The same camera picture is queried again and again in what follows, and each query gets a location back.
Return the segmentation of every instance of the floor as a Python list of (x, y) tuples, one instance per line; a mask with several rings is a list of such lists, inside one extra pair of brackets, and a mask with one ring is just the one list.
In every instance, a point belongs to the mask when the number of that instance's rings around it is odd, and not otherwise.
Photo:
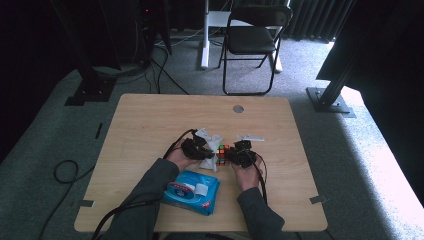
[[(197, 35), (181, 35), (173, 37), (170, 56), (158, 44), (153, 53), (155, 62), (145, 70), (134, 71), (134, 65), (123, 66), (123, 73), (96, 68), (105, 76), (119, 77), (108, 102), (64, 106), (81, 82), (77, 71), (56, 86), (0, 165), (1, 239), (24, 240), (41, 235), (39, 239), (45, 240), (91, 238), (92, 233), (79, 233), (73, 228), (78, 213), (74, 203), (83, 199), (90, 173), (73, 184), (61, 184), (54, 178), (55, 167), (72, 159), (78, 164), (76, 175), (82, 176), (95, 165), (122, 94), (156, 94), (160, 84), (161, 94), (223, 95), (222, 69), (214, 67), (222, 38), (213, 38), (210, 67), (204, 70), (200, 68), (201, 41)], [(328, 81), (317, 81), (315, 77), (330, 49), (331, 44), (319, 41), (285, 40), (280, 53), (283, 71), (276, 74), (273, 89), (264, 96), (289, 99), (318, 192), (329, 199), (323, 204), (327, 231), (288, 232), (287, 239), (422, 239), (424, 210), (360, 92), (345, 87), (341, 94), (354, 117), (316, 112), (312, 107), (305, 89), (328, 85)], [(269, 62), (260, 69), (253, 66), (229, 66), (229, 79), (237, 79), (229, 87), (243, 84), (243, 89), (248, 90), (265, 86), (266, 81), (262, 80), (270, 74)], [(99, 123), (103, 126), (100, 132)], [(62, 180), (72, 179), (75, 167), (60, 167), (56, 174)], [(167, 239), (210, 237), (206, 233), (184, 233), (171, 234)]]

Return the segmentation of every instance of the tissue box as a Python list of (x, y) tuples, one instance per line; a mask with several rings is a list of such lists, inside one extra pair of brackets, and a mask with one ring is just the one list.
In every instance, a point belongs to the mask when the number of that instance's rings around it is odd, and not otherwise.
[(213, 214), (219, 185), (215, 177), (184, 170), (168, 184), (162, 203), (208, 216)]

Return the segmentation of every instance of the table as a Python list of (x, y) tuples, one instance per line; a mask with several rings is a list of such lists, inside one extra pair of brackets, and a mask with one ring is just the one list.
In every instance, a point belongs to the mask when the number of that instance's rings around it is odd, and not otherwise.
[[(290, 0), (285, 0), (284, 4), (288, 6)], [(204, 36), (201, 61), (202, 69), (207, 69), (209, 67), (209, 27), (227, 27), (229, 16), (230, 12), (228, 11), (209, 11), (209, 0), (205, 0)], [(277, 61), (275, 72), (283, 71), (280, 57), (277, 56), (277, 58), (275, 58), (275, 54), (272, 54), (272, 59)]]
[[(244, 111), (237, 113), (234, 106)], [(192, 128), (206, 128), (209, 135), (219, 134), (222, 143), (231, 145), (236, 135), (263, 137), (263, 142), (252, 142), (252, 150), (266, 162), (268, 203), (286, 220), (283, 230), (326, 229), (322, 204), (310, 201), (318, 193), (287, 99), (154, 94), (121, 97), (84, 196), (95, 204), (80, 207), (75, 229), (93, 232), (170, 144)], [(220, 180), (214, 214), (203, 216), (162, 204), (155, 231), (247, 231), (231, 167), (218, 166), (215, 173), (196, 165), (189, 169)]]

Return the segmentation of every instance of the folding chair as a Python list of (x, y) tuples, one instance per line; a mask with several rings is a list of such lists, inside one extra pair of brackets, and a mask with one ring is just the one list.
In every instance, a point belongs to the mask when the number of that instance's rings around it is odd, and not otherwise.
[[(222, 90), (227, 95), (265, 95), (271, 88), (274, 81), (276, 59), (280, 50), (280, 43), (283, 31), (288, 26), (293, 16), (292, 10), (287, 6), (266, 5), (266, 6), (244, 6), (234, 9), (227, 22), (224, 42), (222, 44), (221, 61), (224, 61), (224, 76)], [(271, 29), (276, 29), (276, 34), (272, 36)], [(264, 55), (263, 58), (227, 58), (227, 52), (234, 55)], [(269, 56), (275, 54), (272, 63), (272, 73), (269, 87), (263, 92), (228, 92), (226, 90), (227, 61), (228, 60), (261, 60), (257, 68), (260, 68)]]

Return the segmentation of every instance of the hand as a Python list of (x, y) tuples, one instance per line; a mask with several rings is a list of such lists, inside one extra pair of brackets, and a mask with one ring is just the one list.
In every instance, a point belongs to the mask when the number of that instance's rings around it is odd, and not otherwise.
[[(256, 166), (259, 168), (262, 159), (256, 154)], [(237, 184), (241, 191), (245, 191), (250, 188), (259, 187), (259, 174), (256, 171), (255, 166), (250, 165), (247, 168), (242, 168), (239, 165), (231, 164), (234, 173), (236, 174)]]
[(174, 150), (172, 150), (167, 157), (168, 161), (173, 162), (175, 163), (175, 165), (177, 165), (178, 169), (180, 169), (180, 172), (189, 165), (199, 162), (197, 160), (190, 159), (184, 155), (184, 152), (181, 149), (181, 144), (184, 142), (184, 140), (185, 139), (181, 139), (175, 145)]

